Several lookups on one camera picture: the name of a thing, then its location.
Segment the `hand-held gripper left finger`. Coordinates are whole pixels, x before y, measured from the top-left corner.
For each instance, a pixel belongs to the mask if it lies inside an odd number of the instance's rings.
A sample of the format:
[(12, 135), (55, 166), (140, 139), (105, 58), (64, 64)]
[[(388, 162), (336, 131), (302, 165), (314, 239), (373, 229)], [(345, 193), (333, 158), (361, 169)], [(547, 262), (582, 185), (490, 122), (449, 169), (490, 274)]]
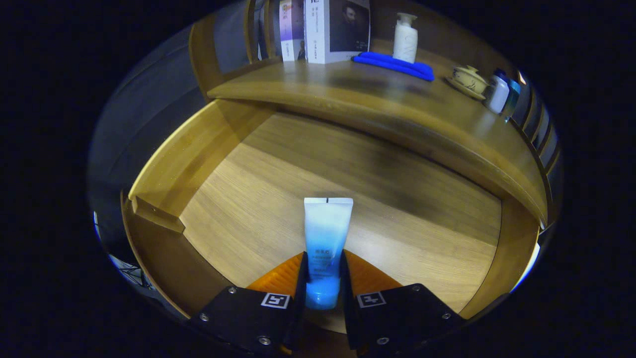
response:
[(229, 356), (292, 356), (304, 321), (308, 254), (279, 265), (297, 268), (292, 294), (224, 287), (186, 326)]

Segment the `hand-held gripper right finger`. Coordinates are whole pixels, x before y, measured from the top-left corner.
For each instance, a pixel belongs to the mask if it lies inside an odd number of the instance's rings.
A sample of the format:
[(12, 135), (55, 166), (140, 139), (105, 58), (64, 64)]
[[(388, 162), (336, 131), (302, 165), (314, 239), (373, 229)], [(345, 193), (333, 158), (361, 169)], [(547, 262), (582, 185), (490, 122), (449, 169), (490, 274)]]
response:
[(348, 344), (357, 356), (415, 356), (468, 323), (423, 284), (400, 284), (349, 250), (340, 272)]

